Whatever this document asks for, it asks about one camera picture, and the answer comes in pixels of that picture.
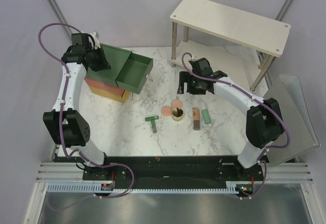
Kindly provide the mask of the brown foundation bottle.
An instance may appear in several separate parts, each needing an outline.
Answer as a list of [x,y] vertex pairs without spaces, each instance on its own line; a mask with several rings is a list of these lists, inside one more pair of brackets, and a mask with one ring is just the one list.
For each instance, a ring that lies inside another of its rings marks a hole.
[[200,110],[198,107],[194,107],[192,109],[193,113],[193,130],[199,131],[200,130]]

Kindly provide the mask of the mint green tube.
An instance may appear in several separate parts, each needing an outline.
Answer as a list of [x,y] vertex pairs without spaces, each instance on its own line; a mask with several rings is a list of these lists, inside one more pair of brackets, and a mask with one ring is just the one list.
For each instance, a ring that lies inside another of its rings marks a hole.
[[202,112],[204,123],[206,125],[211,124],[211,117],[210,117],[208,109],[203,109],[203,110],[201,110],[201,112]]

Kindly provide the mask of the green top drawer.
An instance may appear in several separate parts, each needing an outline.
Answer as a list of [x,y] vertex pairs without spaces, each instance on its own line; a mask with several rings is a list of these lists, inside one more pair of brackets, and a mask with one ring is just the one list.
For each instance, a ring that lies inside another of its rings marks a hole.
[[132,52],[116,78],[118,88],[140,94],[152,68],[153,58]]

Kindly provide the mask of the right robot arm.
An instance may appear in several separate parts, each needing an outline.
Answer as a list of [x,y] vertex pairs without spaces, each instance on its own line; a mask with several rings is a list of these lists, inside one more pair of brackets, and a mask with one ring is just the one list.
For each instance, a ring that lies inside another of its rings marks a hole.
[[205,95],[210,92],[230,102],[246,117],[247,143],[233,167],[233,174],[245,180],[263,154],[284,132],[284,123],[276,99],[256,97],[237,85],[221,70],[213,71],[206,58],[190,59],[191,69],[179,72],[177,94]]

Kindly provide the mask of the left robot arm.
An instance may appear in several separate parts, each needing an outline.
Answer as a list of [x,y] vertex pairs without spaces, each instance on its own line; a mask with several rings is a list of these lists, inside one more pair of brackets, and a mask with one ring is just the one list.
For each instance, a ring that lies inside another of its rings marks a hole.
[[60,145],[66,158],[74,153],[95,166],[94,174],[101,180],[112,174],[110,165],[104,163],[105,153],[91,141],[89,123],[79,113],[82,83],[87,70],[110,69],[96,32],[72,34],[72,44],[61,57],[62,81],[52,110],[43,114],[43,122],[55,144]]

